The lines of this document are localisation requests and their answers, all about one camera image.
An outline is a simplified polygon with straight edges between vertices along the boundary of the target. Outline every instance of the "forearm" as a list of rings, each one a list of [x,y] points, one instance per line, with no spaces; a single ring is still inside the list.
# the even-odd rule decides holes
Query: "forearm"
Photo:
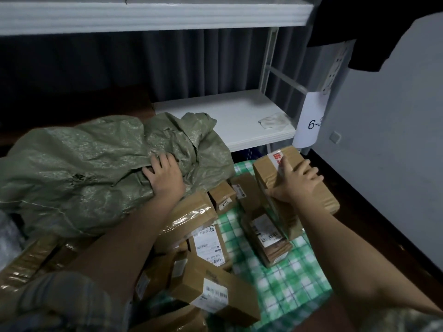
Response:
[[[119,225],[99,238],[68,267],[89,277],[123,303],[175,202],[154,196]]]
[[[320,266],[354,323],[360,324],[371,311],[382,307],[438,311],[393,264],[311,195],[298,196],[292,204]]]

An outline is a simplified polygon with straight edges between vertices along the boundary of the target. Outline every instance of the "hand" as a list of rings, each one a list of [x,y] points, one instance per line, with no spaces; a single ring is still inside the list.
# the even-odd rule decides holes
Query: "hand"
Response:
[[[266,193],[286,203],[297,198],[312,195],[312,191],[323,176],[317,176],[318,168],[309,168],[310,160],[304,160],[295,171],[283,156],[284,182],[280,186],[266,190]]]
[[[160,154],[160,162],[155,156],[151,156],[151,166],[154,173],[148,168],[142,168],[144,175],[149,179],[154,190],[154,195],[164,197],[177,203],[185,193],[182,173],[175,161],[174,155]]]

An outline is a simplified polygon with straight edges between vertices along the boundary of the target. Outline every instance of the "black cloth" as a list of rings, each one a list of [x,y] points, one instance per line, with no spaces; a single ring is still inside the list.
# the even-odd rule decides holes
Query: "black cloth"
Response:
[[[417,18],[440,11],[442,0],[322,0],[308,46],[356,39],[348,66],[378,72]]]

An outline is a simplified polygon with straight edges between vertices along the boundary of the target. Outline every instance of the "white shelf board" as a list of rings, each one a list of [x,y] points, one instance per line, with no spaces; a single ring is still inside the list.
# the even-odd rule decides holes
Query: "white shelf board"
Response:
[[[304,26],[303,0],[0,0],[0,35]]]
[[[214,130],[231,152],[291,139],[296,130],[289,124],[281,130],[263,129],[262,118],[282,110],[259,90],[201,96],[154,103],[156,113],[181,118],[187,112],[207,113],[217,120]]]

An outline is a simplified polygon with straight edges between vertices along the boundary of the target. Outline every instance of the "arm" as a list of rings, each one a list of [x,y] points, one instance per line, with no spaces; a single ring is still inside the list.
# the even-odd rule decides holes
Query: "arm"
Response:
[[[356,326],[380,308],[410,307],[441,314],[382,254],[313,198],[312,191],[323,176],[317,176],[317,168],[309,168],[309,160],[296,171],[292,171],[285,158],[283,165],[284,184],[269,189],[268,194],[293,205],[318,263]]]
[[[108,231],[67,268],[95,281],[111,297],[126,302],[165,220],[185,192],[182,174],[171,154],[151,158],[154,173],[143,168],[154,197]]]

